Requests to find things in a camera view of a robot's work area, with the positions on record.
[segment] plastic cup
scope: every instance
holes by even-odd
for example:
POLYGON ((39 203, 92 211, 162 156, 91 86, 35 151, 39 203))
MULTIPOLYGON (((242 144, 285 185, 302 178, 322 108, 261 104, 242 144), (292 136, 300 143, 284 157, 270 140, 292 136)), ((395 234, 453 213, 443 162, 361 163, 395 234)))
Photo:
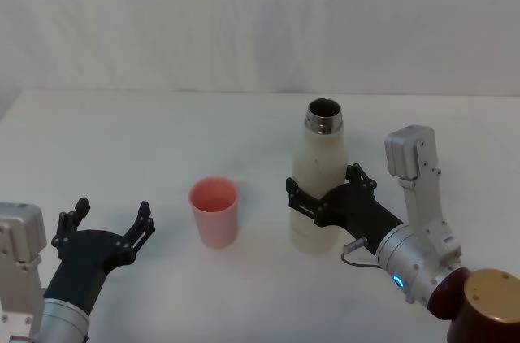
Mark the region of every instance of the plastic cup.
POLYGON ((238 233, 238 189, 229 179, 211 176, 198 181, 189 192, 198 232, 205 245, 224 248, 238 233))

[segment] white backdrop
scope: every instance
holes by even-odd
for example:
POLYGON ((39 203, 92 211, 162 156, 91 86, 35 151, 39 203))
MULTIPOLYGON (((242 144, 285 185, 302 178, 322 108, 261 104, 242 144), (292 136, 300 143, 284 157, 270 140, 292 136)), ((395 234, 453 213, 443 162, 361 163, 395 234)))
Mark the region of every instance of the white backdrop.
POLYGON ((520 0, 0 0, 31 87, 520 94, 520 0))

